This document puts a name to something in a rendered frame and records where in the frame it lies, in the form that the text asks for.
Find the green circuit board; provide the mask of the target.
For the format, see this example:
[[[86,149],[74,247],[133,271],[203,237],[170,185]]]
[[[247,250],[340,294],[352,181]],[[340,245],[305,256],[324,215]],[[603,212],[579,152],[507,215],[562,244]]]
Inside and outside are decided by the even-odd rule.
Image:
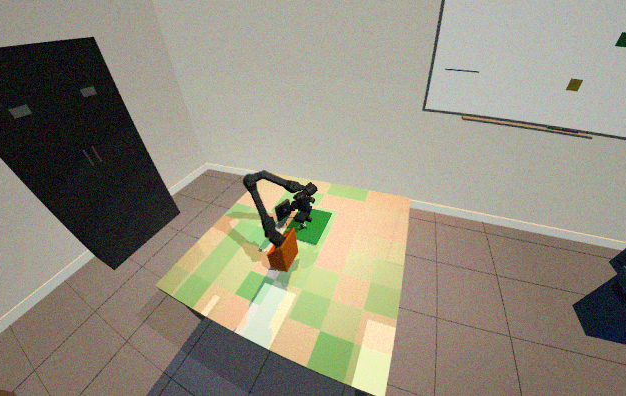
[[[283,233],[295,228],[297,240],[317,245],[331,215],[330,212],[312,209],[309,215],[313,218],[311,223],[306,220],[304,223],[296,222],[295,215]]]

